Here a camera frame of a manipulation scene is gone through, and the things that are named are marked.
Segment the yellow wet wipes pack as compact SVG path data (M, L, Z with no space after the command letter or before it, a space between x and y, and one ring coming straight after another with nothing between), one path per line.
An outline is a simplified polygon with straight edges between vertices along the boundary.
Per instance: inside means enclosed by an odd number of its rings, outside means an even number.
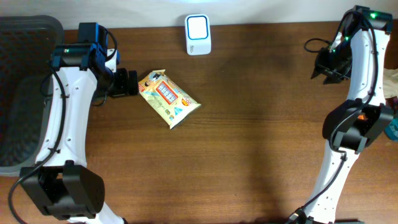
M173 129L201 104L183 91L166 74L153 70L138 82L139 94Z

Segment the kraft paper pouch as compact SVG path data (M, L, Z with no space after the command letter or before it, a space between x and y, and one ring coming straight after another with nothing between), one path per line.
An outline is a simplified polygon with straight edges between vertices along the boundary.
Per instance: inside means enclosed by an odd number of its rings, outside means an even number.
M384 97L393 98L397 96L398 92L398 72L397 69L389 70L384 69L383 71L383 91Z

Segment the teal mouthwash bottle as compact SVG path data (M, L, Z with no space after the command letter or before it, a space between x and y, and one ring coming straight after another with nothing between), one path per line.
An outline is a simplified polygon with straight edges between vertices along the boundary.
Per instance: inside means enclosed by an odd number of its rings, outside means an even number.
M397 127L397 119L393 119L391 123L384 130L386 136L392 140L397 142L398 140L398 127Z

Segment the black hex wrench set packet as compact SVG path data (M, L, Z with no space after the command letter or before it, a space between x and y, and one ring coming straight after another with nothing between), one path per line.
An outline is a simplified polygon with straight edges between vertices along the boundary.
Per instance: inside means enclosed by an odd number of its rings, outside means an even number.
M394 111L394 113L396 114L398 111L398 97L394 96L394 97L388 98L386 100L386 103L388 104L390 109L392 109Z

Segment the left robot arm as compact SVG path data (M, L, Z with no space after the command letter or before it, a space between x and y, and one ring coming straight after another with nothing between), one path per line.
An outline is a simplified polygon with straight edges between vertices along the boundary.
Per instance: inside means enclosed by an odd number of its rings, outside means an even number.
M44 141L20 185L41 214L70 223L119 223L105 203L103 179L88 169L85 139L88 115L97 98L119 98L139 91L137 73L119 68L114 35L95 22L82 22L73 44L55 48L50 59L52 103Z

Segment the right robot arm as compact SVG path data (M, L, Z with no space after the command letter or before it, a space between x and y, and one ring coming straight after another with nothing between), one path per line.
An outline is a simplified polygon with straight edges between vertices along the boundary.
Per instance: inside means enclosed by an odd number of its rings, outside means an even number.
M325 152L314 190L287 223L334 223L348 174L359 155L388 127L394 111L383 91L384 58L393 16L355 5L345 12L334 38L317 50L312 77L324 84L349 80L345 102L325 118Z

